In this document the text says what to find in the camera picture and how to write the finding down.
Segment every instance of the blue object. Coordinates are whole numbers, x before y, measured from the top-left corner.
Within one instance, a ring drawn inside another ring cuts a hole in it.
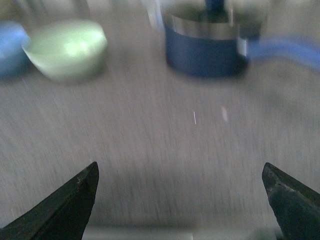
[[[319,45],[300,39],[274,38],[248,41],[246,50],[248,60],[267,57],[290,59],[320,72]]]
[[[0,79],[22,74],[31,63],[22,49],[29,40],[24,28],[14,21],[0,22]]]
[[[205,5],[208,10],[222,11],[225,7],[225,0],[205,0]]]
[[[229,77],[240,73],[247,61],[237,54],[237,40],[189,37],[165,26],[167,63],[196,77]]]

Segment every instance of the gray carpet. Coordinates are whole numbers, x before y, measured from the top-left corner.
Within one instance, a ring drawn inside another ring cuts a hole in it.
[[[320,3],[288,2],[274,1],[263,36],[320,43]],[[109,41],[103,74],[65,86],[33,67],[0,84],[0,226],[92,161],[95,226],[276,226],[265,162],[320,191],[319,73],[267,59],[203,82],[167,67],[146,10],[93,18]]]

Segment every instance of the metal rim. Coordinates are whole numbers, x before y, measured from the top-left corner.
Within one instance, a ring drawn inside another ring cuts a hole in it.
[[[192,5],[184,6],[188,6],[195,11],[203,10],[200,7]],[[246,20],[238,22],[236,21],[233,25],[231,25],[229,22],[195,21],[188,19],[187,12],[185,14],[186,16],[180,16],[181,14],[176,14],[175,12],[181,7],[183,7],[183,5],[176,5],[164,9],[162,11],[163,22],[167,28],[173,30],[175,33],[191,38],[217,41],[236,40],[237,37],[250,38],[260,33],[260,28],[263,22],[263,19],[256,15],[245,17]]]

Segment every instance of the blue handle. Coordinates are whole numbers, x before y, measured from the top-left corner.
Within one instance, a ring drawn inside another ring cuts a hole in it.
[[[247,59],[283,57],[320,72],[320,47],[306,41],[289,38],[276,38],[249,41]]]

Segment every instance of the green cup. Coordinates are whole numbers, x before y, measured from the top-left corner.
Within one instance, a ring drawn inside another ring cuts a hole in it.
[[[46,77],[68,83],[85,81],[99,73],[105,65],[107,45],[100,24],[68,20],[34,31],[22,48]]]

